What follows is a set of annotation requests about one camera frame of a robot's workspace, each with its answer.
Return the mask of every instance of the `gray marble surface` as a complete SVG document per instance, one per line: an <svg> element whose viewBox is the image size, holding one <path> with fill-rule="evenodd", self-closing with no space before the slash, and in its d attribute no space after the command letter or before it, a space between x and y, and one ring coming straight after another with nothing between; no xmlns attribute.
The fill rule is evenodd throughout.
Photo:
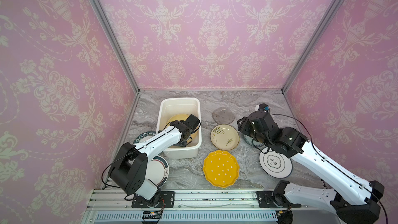
<svg viewBox="0 0 398 224"><path fill-rule="evenodd" d="M133 142L142 132L156 131L160 103L167 98L195 97L199 99L202 118L202 145L198 156L188 159L168 159L170 173L163 189L220 189L212 186L204 176L203 160L217 148L210 140L210 132L217 125L212 112L219 107L228 107L235 114L230 124L237 128L236 120L248 116L254 107L262 102L271 107L271 113L291 116L292 113L279 90L274 91L141 91L140 100L132 120L126 142ZM274 116L279 127L297 128L293 119ZM280 179L266 174L259 163L259 151L247 144L242 134L236 148L229 151L236 157L240 170L239 178L229 189L273 189ZM322 187L321 180L299 163L293 161L293 171L284 180L308 187Z"/></svg>

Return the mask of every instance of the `wall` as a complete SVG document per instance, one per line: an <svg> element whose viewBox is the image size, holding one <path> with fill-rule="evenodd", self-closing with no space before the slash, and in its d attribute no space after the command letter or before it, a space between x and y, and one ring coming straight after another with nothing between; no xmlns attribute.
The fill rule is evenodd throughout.
<svg viewBox="0 0 398 224"><path fill-rule="evenodd" d="M0 0L0 223L80 223L133 97L88 0Z"/></svg>
<svg viewBox="0 0 398 224"><path fill-rule="evenodd" d="M331 0L100 0L141 89L281 88Z"/></svg>
<svg viewBox="0 0 398 224"><path fill-rule="evenodd" d="M391 220L398 218L397 37L398 0L345 0L287 93L324 152L386 187Z"/></svg>

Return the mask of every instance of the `white plastic tub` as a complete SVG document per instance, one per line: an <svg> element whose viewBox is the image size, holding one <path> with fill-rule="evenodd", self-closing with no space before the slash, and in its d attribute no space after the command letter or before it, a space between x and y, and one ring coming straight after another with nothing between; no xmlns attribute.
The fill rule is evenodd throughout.
<svg viewBox="0 0 398 224"><path fill-rule="evenodd" d="M158 125L156 133L163 130L167 121L176 114L185 113L195 115L201 122L200 103L197 98L170 98L165 99L160 104ZM198 149L202 144L202 127L198 130L198 135L186 146L170 146L163 152L168 158L191 158L196 157Z"/></svg>

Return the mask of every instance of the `plate with green leaf pattern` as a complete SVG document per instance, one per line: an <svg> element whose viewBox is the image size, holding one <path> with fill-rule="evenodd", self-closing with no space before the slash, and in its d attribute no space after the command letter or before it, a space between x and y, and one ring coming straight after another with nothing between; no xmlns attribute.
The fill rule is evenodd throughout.
<svg viewBox="0 0 398 224"><path fill-rule="evenodd" d="M221 124L213 128L210 133L211 142L220 150L229 151L239 143L239 134L230 125Z"/></svg>

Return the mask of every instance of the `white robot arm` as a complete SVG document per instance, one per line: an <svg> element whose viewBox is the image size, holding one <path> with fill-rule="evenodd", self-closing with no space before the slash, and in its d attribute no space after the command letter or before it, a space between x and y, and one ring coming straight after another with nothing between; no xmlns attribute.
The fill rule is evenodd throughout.
<svg viewBox="0 0 398 224"><path fill-rule="evenodd" d="M160 199L160 189L146 177L148 162L166 148L175 145L185 147L199 127L200 121L190 115L185 121L173 121L170 126L152 138L138 144L123 144L111 164L108 176L127 195L136 193L148 206L155 206Z"/></svg>
<svg viewBox="0 0 398 224"><path fill-rule="evenodd" d="M273 200L279 206L310 205L335 213L347 224L373 224L379 218L377 202L384 193L381 183L368 182L346 170L296 129L279 128L266 104L257 109L249 117L238 120L238 131L304 165L333 187L316 189L282 180L273 192ZM148 206L155 206L159 202L160 189L145 177L148 161L172 145L186 146L198 125L200 121L191 115L186 121L172 122L165 130L142 143L123 144L108 172L109 177L127 195L136 193L146 200Z"/></svg>
<svg viewBox="0 0 398 224"><path fill-rule="evenodd" d="M303 187L280 181L273 192L275 201L287 207L304 204L335 213L347 224L372 224L380 214L377 202L384 186L354 175L324 154L306 136L294 128L279 128L269 114L269 106L261 104L249 117L238 120L238 130L264 143L274 152L304 165L327 182L332 189Z"/></svg>

